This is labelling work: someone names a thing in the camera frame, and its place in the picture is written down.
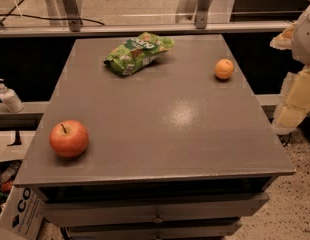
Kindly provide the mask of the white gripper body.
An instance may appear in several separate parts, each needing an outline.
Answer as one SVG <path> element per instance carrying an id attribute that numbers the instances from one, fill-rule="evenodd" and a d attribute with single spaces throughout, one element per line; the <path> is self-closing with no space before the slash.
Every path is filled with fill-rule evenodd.
<path id="1" fill-rule="evenodd" d="M 292 56 L 295 60 L 310 65 L 310 5 L 296 21 L 292 38 Z"/>

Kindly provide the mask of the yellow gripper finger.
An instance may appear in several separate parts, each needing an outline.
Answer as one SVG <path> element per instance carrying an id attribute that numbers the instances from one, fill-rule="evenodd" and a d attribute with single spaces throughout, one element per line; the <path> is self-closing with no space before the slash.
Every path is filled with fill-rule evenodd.
<path id="1" fill-rule="evenodd" d="M 270 46 L 278 50 L 291 50 L 295 26 L 296 23 L 292 23 L 290 26 L 284 29 L 279 35 L 271 40 Z"/>
<path id="2" fill-rule="evenodd" d="M 294 131 L 310 113 L 310 65 L 297 74 L 288 72 L 281 87 L 272 130 L 278 135 Z"/>

